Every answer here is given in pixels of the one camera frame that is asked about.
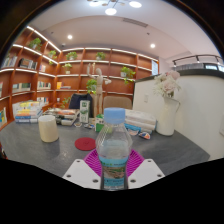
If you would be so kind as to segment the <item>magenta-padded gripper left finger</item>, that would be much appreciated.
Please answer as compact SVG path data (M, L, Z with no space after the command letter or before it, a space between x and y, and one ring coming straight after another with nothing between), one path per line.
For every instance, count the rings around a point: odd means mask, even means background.
M101 187L102 167L96 150L90 151L84 159L76 159L63 175L78 186L89 189Z

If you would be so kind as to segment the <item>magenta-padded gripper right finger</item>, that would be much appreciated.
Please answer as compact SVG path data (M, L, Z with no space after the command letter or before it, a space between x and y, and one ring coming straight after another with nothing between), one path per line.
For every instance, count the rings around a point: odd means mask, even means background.
M163 172L153 159L144 159L137 151L131 150L127 162L127 183L129 189L146 186L163 177Z

